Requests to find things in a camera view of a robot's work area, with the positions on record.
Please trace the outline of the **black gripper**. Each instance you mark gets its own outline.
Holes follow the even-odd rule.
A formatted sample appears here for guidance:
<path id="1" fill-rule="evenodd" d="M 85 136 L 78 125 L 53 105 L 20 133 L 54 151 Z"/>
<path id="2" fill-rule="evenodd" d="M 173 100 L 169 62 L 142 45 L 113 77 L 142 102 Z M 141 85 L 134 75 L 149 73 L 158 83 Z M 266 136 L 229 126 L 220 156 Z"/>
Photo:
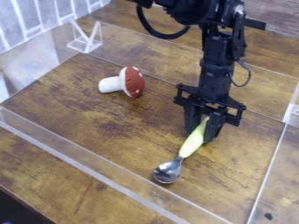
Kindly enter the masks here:
<path id="1" fill-rule="evenodd" d="M 208 143 L 220 133 L 224 123 L 238 126 L 245 105 L 229 97 L 230 75 L 233 64 L 217 66 L 200 61 L 198 86 L 188 86 L 181 83 L 176 85 L 177 95 L 173 102 L 184 108 L 184 128 L 189 135 L 201 123 L 201 115 L 208 115 L 214 108 L 208 106 L 218 104 L 222 108 L 232 108 L 237 111 L 234 115 L 224 112 L 213 112 L 206 121 L 202 142 Z"/>

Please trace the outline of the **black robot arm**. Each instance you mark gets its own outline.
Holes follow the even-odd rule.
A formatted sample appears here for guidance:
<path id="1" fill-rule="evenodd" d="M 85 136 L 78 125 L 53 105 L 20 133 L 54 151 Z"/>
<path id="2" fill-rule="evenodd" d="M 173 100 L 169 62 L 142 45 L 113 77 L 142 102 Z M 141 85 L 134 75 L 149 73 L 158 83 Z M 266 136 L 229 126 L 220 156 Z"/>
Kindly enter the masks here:
<path id="1" fill-rule="evenodd" d="M 244 28 L 258 30 L 266 24 L 246 18 L 242 0 L 128 0 L 136 3 L 136 15 L 144 29 L 158 39 L 177 39 L 193 25 L 201 30 L 200 79 L 196 87 L 178 84 L 173 102 L 182 106 L 185 130 L 192 132 L 204 124 L 202 141 L 206 143 L 220 133 L 224 124 L 240 124 L 246 106 L 229 97 L 234 65 L 242 65 L 245 56 Z M 158 32 L 145 19 L 144 10 L 153 5 L 162 7 L 165 13 L 182 25 L 176 33 Z"/>

